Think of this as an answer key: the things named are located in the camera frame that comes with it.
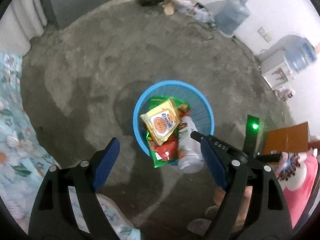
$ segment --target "screw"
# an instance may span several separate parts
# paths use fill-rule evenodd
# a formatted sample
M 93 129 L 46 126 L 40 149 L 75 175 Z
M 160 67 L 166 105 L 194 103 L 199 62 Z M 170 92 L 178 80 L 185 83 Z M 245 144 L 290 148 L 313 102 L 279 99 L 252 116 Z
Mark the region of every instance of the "screw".
M 270 166 L 264 166 L 264 170 L 267 171 L 267 172 L 270 172 L 272 171 L 271 167 Z
M 80 166 L 81 167 L 87 167 L 89 165 L 89 162 L 88 161 L 82 161 L 81 163 L 80 163 Z
M 238 161 L 238 160 L 233 160 L 233 161 L 231 162 L 231 164 L 232 164 L 233 166 L 235 166 L 235 167 L 238 167 L 238 166 L 240 166 L 240 161 Z
M 56 171 L 56 169 L 57 169 L 57 166 L 53 165 L 49 168 L 49 171 L 54 172 Z

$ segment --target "pink cloth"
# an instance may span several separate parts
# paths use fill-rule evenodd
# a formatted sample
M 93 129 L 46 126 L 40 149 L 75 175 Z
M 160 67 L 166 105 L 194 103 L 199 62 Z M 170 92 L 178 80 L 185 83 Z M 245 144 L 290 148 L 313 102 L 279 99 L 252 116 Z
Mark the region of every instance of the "pink cloth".
M 292 227 L 297 224 L 316 179 L 318 162 L 313 150 L 306 153 L 282 153 L 276 176 L 287 201 Z

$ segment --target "blue gripper pad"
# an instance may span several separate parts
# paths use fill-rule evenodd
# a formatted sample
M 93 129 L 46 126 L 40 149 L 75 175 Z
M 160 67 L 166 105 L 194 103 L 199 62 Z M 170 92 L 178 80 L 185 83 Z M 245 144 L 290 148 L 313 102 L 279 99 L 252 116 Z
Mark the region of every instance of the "blue gripper pad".
M 205 138 L 201 139 L 201 153 L 209 167 L 209 170 L 211 171 L 212 176 L 214 177 L 215 182 L 219 187 L 226 191 L 228 187 L 226 170 Z
M 120 152 L 120 143 L 117 138 L 114 138 L 111 145 L 108 145 L 105 149 L 105 154 L 102 157 L 99 165 L 94 171 L 92 187 L 94 190 L 98 190 L 106 182 L 110 171 L 115 164 L 116 159 Z

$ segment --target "large water bottle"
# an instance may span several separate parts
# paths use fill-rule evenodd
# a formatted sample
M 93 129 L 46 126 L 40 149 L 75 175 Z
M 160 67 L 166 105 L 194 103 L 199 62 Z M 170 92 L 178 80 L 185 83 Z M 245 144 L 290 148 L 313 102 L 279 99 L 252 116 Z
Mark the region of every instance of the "large water bottle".
M 285 59 L 293 72 L 300 72 L 316 61 L 315 49 L 307 38 L 300 38 L 286 48 Z
M 249 17 L 250 11 L 245 5 L 246 2 L 247 0 L 229 0 L 226 7 L 214 17 L 221 35 L 232 37 L 233 32 Z

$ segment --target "green led light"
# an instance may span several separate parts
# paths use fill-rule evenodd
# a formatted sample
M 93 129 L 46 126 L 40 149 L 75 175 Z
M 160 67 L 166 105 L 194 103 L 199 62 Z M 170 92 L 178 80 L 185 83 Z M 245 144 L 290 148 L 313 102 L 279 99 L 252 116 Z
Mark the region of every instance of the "green led light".
M 254 124 L 252 125 L 252 128 L 255 129 L 255 130 L 257 130 L 257 129 L 259 128 L 259 125 L 256 124 L 256 123 L 254 123 Z

